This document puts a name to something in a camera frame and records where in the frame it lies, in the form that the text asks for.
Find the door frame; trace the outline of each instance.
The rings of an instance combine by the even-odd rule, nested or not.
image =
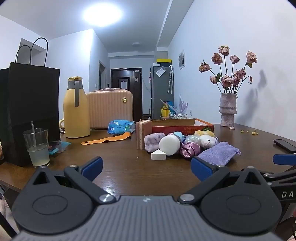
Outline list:
[[[101,75],[102,75],[103,72],[101,72],[101,67],[100,67],[101,65],[105,68],[103,70],[103,72],[105,71],[105,88],[107,88],[106,87],[106,85],[107,85],[107,68],[106,68],[106,66],[101,61],[99,61],[99,90],[102,88]]]
[[[112,79],[113,79],[113,71],[121,71],[121,70],[139,70],[140,71],[140,85],[141,85],[141,117],[143,116],[143,86],[142,86],[142,68],[118,68],[118,69],[111,69],[111,75],[110,75],[110,87],[112,85]]]

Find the floor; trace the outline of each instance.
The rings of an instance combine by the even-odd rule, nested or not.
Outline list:
[[[9,224],[13,227],[15,231],[18,232],[18,228],[13,220],[13,217],[11,215],[11,210],[8,207],[7,203],[5,202],[5,199],[0,199],[0,212],[4,217],[6,217],[6,220],[9,222]],[[0,241],[9,241],[11,238],[8,236],[8,234],[2,229],[0,226]]]

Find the orange strap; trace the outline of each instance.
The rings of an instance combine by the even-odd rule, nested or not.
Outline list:
[[[89,142],[82,142],[81,145],[91,145],[91,144],[98,144],[98,143],[103,143],[105,141],[121,141],[125,140],[126,138],[131,137],[131,133],[129,131],[125,132],[124,134],[116,137],[107,137],[103,138],[100,140],[94,140],[94,141],[89,141]]]

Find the black paper bag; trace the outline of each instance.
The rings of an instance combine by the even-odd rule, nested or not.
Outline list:
[[[10,63],[0,70],[0,141],[5,161],[31,165],[23,132],[48,130],[49,142],[60,140],[59,69]]]

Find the yellow thermos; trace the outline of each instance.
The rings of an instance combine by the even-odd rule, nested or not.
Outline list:
[[[67,138],[89,136],[89,104],[83,90],[82,77],[72,77],[68,81],[64,99],[64,119],[60,120],[59,127],[65,129]]]

